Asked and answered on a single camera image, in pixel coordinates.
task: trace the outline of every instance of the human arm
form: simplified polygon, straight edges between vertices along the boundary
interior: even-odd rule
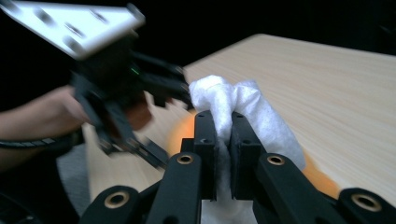
[[[145,98],[125,111],[135,130],[151,119]],[[0,139],[35,140],[61,136],[90,122],[81,104],[74,98],[74,88],[63,86],[50,91],[26,105],[0,113]],[[31,159],[42,148],[0,149],[0,173]]]

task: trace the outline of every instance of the white cloth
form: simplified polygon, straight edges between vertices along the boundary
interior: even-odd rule
[[[238,112],[249,121],[267,152],[291,159],[304,169],[304,154],[287,123],[262,95],[254,80],[231,85],[223,77],[211,75],[190,84],[192,104],[197,112],[210,110],[220,145],[218,161],[218,199],[203,201],[203,224],[257,223],[252,202],[232,200],[230,190],[230,141],[232,113]]]

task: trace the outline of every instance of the finger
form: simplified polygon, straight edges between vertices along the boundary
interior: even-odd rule
[[[126,109],[125,115],[133,129],[137,131],[145,127],[152,119],[152,115],[146,101]]]

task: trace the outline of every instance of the table surface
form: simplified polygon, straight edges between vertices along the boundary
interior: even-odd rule
[[[271,35],[254,35],[185,67],[189,82],[209,75],[254,79],[318,168],[339,186],[359,187],[396,205],[396,57]],[[139,131],[161,147],[188,112],[152,106]],[[134,155],[108,157],[84,127],[91,197],[115,185],[143,190],[160,180]]]

